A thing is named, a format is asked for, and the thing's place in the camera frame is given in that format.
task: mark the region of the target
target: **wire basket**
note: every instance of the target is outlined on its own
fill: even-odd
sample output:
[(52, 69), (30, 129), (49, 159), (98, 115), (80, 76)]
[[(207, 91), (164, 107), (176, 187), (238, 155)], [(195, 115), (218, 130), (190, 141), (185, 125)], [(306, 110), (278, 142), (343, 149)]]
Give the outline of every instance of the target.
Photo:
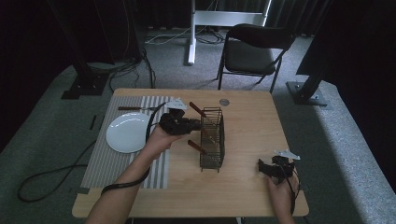
[(217, 169), (224, 161), (224, 119), (219, 107), (204, 107), (206, 117), (201, 117), (201, 148), (206, 154), (200, 154), (201, 171)]

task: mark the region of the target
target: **striped placemat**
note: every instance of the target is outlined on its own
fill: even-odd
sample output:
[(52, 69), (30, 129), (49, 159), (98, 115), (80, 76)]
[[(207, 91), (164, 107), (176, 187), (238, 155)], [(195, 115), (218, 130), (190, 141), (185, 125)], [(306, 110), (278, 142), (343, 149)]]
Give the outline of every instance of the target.
[[(106, 141), (106, 131), (110, 123), (117, 117), (128, 113), (128, 111), (119, 111), (119, 106), (151, 107), (172, 99), (173, 97), (171, 96), (113, 96), (93, 148), (90, 162), (82, 179), (81, 187), (86, 189), (103, 188), (112, 184), (138, 154), (138, 152), (121, 153), (115, 151)], [(163, 106), (157, 112), (153, 123), (158, 122), (161, 115), (167, 112), (166, 110), (167, 108)], [(150, 110), (141, 110), (140, 112), (149, 116), (152, 113)], [(142, 188), (165, 189), (167, 187), (168, 163), (169, 150), (165, 150), (160, 158), (152, 164), (150, 174), (142, 184)]]

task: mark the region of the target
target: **gray carpet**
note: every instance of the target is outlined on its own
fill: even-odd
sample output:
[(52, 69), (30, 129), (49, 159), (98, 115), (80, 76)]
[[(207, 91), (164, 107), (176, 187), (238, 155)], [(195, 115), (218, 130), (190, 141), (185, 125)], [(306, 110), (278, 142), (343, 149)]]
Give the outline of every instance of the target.
[[(306, 219), (299, 217), (296, 220), (311, 224), (396, 223), (396, 196), (337, 89), (326, 82), (320, 84), (319, 90), (330, 107), (295, 105), (292, 101), (285, 83), (306, 80), (305, 76), (295, 74), (311, 40), (299, 37), (295, 41), (285, 55), (273, 92), (290, 150), (302, 157), (297, 161), (297, 169), (310, 213)], [(157, 89), (217, 88), (218, 82), (213, 78), (218, 70), (222, 45), (198, 43), (193, 66), (186, 65), (187, 46), (186, 39), (146, 45), (148, 59), (156, 73)], [(99, 63), (92, 66), (109, 67)], [(112, 87), (149, 88), (148, 66), (141, 63), (136, 71), (113, 78)], [(17, 189), (23, 179), (72, 164), (99, 133), (100, 122), (92, 126), (92, 118), (103, 118), (112, 92), (106, 87), (102, 96), (61, 100), (75, 76), (70, 66), (52, 82), (30, 117), (0, 154), (0, 223), (84, 222), (71, 214), (84, 168), (73, 170), (60, 188), (43, 201), (24, 203), (17, 198)], [(272, 77), (265, 78), (260, 85), (254, 85), (255, 81), (256, 77), (226, 76), (222, 88), (268, 91)], [(80, 163), (87, 163), (90, 154), (91, 149)], [(23, 190), (24, 195), (34, 198), (48, 192), (66, 172), (30, 182)], [(276, 220), (247, 217), (246, 222), (276, 223)]]

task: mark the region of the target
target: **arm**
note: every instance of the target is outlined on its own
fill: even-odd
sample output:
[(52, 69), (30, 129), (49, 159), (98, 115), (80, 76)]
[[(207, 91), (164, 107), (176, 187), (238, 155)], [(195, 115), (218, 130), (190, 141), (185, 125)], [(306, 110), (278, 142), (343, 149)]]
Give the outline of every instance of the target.
[[(180, 135), (169, 135), (157, 126), (139, 155), (115, 181), (115, 184), (132, 182), (142, 177), (152, 162), (169, 148), (172, 142), (181, 137)], [(93, 206), (86, 223), (125, 223), (139, 188), (140, 185), (136, 185), (126, 189), (107, 191)]]
[[(284, 180), (279, 185), (275, 185), (272, 179), (266, 175), (265, 181), (270, 193), (271, 205), (274, 208), (275, 215), (280, 224), (294, 224), (293, 216), (290, 213), (291, 209), (291, 192), (288, 182)], [(289, 178), (294, 192), (298, 188), (296, 177)]]

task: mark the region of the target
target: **chair seat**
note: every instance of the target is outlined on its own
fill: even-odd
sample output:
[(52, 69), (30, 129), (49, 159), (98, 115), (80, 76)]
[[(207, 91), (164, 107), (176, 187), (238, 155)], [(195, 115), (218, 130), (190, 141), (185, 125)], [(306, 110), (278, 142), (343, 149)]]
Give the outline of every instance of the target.
[(273, 52), (270, 49), (255, 48), (237, 40), (229, 41), (227, 44), (228, 46), (225, 49), (225, 67), (227, 70), (261, 75), (271, 75), (275, 72), (274, 64), (268, 66), (274, 60)]

